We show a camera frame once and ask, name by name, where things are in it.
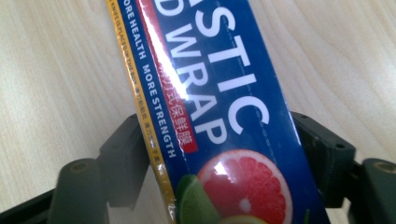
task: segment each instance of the wooden table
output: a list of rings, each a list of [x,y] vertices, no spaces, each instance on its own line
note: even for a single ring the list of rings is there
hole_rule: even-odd
[[[396,3],[251,5],[290,109],[357,149],[396,161]],[[0,1],[0,211],[54,188],[59,170],[135,112],[106,1]],[[347,223],[346,210],[330,211]],[[152,171],[114,223],[163,223]]]

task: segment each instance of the yellow serrated edge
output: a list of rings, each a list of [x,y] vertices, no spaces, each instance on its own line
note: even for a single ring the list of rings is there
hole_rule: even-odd
[[[154,173],[157,176],[158,183],[160,184],[164,203],[168,210],[169,222],[176,223],[175,194],[165,168],[165,163],[163,161],[161,149],[159,148],[157,135],[154,131],[154,126],[149,115],[149,107],[146,102],[146,97],[143,94],[142,84],[140,82],[139,75],[137,74],[136,65],[134,63],[134,55],[132,54],[131,45],[125,31],[122,16],[120,14],[120,6],[116,0],[106,1],[107,8],[115,26],[117,40],[119,42],[119,47],[124,59],[126,70],[128,72],[130,84],[133,89],[137,117],[145,138],[146,147],[148,148],[148,155],[151,160],[151,165],[154,167]]]

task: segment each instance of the plastic wrap packaging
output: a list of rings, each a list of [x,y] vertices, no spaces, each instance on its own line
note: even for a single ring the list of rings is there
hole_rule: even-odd
[[[329,223],[247,0],[107,4],[171,223]]]

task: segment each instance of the grapefruit flesh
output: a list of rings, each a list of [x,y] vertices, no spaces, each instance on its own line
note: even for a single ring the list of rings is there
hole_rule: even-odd
[[[258,152],[223,152],[198,178],[222,217],[251,215],[269,224],[291,223],[289,187],[277,167]]]

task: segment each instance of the light wood surface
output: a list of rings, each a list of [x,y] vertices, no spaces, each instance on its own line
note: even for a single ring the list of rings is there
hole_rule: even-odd
[[[352,143],[357,161],[396,161],[395,1],[250,3],[290,109]],[[105,0],[0,1],[0,211],[95,158],[134,112]],[[164,223],[152,171],[136,209],[110,213]],[[347,223],[346,208],[329,214]]]

